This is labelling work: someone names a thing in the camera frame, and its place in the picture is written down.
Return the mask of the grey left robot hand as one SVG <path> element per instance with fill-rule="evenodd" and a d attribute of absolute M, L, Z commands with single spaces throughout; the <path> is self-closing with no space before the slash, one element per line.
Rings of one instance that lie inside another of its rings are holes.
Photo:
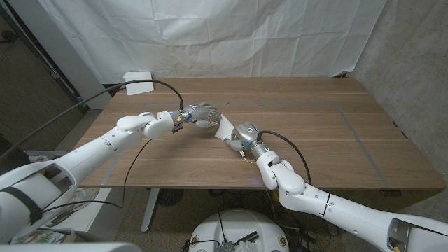
<path fill-rule="evenodd" d="M 174 122 L 174 129 L 182 128 L 183 123 L 194 123 L 200 128 L 210 128 L 219 124 L 221 113 L 208 103 L 190 104 L 181 110 L 170 111 Z"/>

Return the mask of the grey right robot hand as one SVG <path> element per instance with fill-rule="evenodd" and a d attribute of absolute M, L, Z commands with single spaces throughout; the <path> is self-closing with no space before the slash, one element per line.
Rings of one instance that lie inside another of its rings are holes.
<path fill-rule="evenodd" d="M 270 151 L 269 147 L 258 140 L 260 128 L 252 122 L 244 122 L 234 127 L 229 138 L 224 142 L 234 151 L 248 151 L 257 160 L 262 154 Z"/>

